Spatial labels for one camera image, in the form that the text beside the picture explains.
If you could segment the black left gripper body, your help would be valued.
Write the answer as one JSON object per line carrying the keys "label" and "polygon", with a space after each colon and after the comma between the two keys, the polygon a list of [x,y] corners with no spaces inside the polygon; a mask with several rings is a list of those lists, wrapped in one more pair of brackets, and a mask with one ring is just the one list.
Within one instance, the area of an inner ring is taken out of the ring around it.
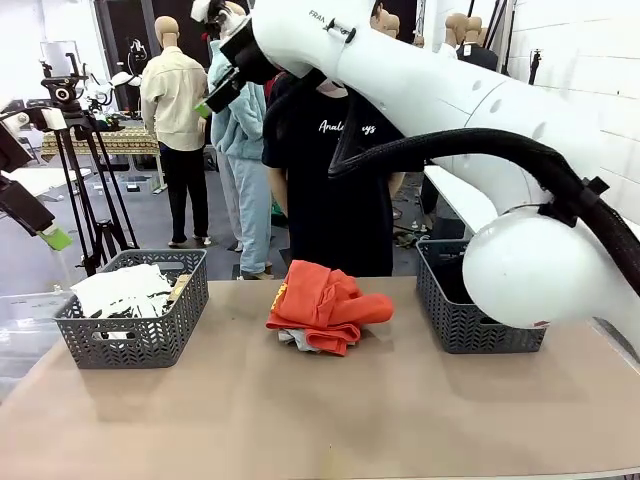
{"label": "black left gripper body", "polygon": [[50,228],[54,215],[19,182],[1,177],[1,209],[29,234]]}

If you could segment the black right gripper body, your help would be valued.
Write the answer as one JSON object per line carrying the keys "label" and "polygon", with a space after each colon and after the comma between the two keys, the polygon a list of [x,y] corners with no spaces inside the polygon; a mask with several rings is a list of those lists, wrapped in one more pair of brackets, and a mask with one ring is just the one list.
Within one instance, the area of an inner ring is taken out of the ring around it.
{"label": "black right gripper body", "polygon": [[221,52],[230,62],[219,85],[223,98],[236,98],[246,83],[264,85],[278,73],[256,43],[240,46],[225,43]]}

